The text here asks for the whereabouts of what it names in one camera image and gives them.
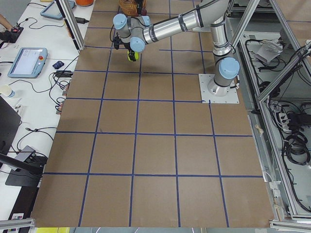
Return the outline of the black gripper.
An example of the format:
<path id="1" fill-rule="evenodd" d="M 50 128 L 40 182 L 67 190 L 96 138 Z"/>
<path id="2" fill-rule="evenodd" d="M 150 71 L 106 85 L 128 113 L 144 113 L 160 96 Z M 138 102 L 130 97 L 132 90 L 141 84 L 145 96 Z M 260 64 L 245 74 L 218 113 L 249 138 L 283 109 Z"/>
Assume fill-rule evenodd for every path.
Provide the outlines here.
<path id="1" fill-rule="evenodd" d="M 123 43 L 124 47 L 128 50 L 127 57 L 129 61 L 136 61 L 136 52 L 132 51 L 130 43 Z"/>

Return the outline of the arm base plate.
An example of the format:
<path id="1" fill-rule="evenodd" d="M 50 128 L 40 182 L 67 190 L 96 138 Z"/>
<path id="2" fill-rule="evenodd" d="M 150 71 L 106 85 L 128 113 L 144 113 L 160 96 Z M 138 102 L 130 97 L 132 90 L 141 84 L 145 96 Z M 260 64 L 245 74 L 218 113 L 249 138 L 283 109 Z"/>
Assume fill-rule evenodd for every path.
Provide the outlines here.
<path id="1" fill-rule="evenodd" d="M 199 74 L 202 103 L 239 104 L 239 97 L 234 80 L 230 86 L 220 87 L 214 82 L 214 74 Z"/>

